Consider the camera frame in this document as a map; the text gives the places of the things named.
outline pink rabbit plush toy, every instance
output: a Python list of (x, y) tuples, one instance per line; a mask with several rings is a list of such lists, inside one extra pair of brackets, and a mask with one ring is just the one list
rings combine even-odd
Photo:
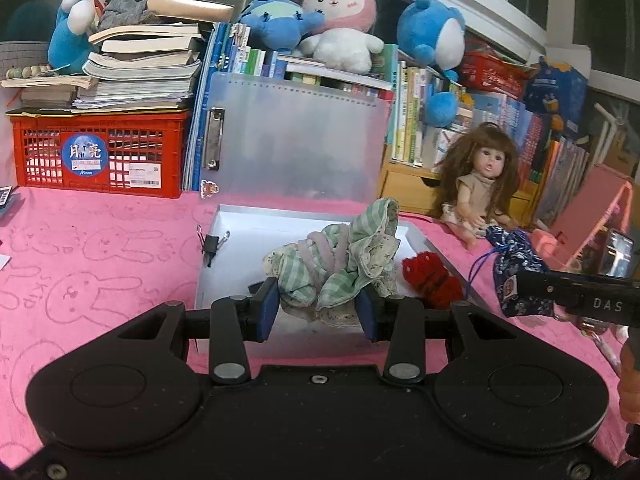
[(384, 47), (382, 40), (367, 34), (376, 20), (375, 0), (305, 0), (302, 8), (324, 14), (324, 25), (313, 31), (315, 36), (300, 43), (304, 56), (322, 61), (328, 68), (369, 73), (370, 54), (379, 54)]

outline red yarn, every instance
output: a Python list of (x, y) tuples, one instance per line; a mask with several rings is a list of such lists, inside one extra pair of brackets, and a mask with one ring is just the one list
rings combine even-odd
[(436, 253), (419, 253), (403, 260), (402, 275), (431, 308), (446, 310), (454, 301), (465, 298), (462, 284)]

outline blue plush toy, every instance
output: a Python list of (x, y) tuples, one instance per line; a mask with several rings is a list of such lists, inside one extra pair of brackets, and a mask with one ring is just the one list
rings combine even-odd
[(62, 0), (49, 44), (49, 64), (59, 69), (59, 74), (82, 72), (89, 53), (94, 51), (88, 35), (103, 10), (101, 0)]
[(291, 0), (254, 0), (238, 20), (251, 27), (252, 41), (267, 50), (290, 53), (305, 34), (321, 27), (324, 16), (320, 12), (303, 12)]
[[(398, 21), (398, 47), (418, 62), (437, 66), (452, 81), (452, 69), (465, 53), (465, 20), (460, 11), (437, 0), (414, 0)], [(428, 99), (426, 123), (444, 128), (458, 112), (453, 92), (440, 92)]]

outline brown hair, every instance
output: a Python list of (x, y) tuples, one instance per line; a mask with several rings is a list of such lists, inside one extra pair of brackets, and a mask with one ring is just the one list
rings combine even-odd
[(458, 199), (459, 176), (469, 174), (474, 168), (476, 151), (482, 148), (499, 150), (504, 153), (504, 168), (492, 188), (487, 207), (487, 220), (496, 210), (509, 214), (511, 197), (520, 185), (518, 177), (518, 150), (513, 141), (496, 124), (482, 123), (475, 130), (462, 135), (447, 150), (442, 161), (442, 179), (438, 186), (435, 211), (442, 215), (444, 203), (454, 204)]

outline pink tablecloth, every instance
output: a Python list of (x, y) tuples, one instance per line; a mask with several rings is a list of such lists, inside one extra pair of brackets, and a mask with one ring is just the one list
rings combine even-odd
[[(0, 253), (12, 257), (0, 271), (0, 461), (16, 466), (40, 441), (27, 416), (24, 393), (31, 377), (53, 359), (165, 300), (193, 304), (201, 256), (196, 225), (207, 228), (216, 203), (196, 194), (178, 200), (46, 189), (21, 189), (22, 202), (0, 219)], [(252, 205), (357, 214), (361, 204), (263, 200)], [(411, 220), (466, 276), (473, 254), (436, 223)], [(499, 313), (487, 263), (474, 282)], [(595, 368), (609, 385), (610, 407), (595, 446), (612, 462), (624, 447), (617, 377), (596, 347), (570, 325), (537, 317), (513, 322)], [(608, 341), (617, 350), (613, 338)], [(431, 352), (429, 366), (442, 365)], [(380, 364), (380, 346), (363, 344), (331, 364)], [(317, 362), (292, 356), (289, 363)], [(204, 371), (192, 351), (190, 364)], [(261, 362), (252, 362), (255, 371)]]

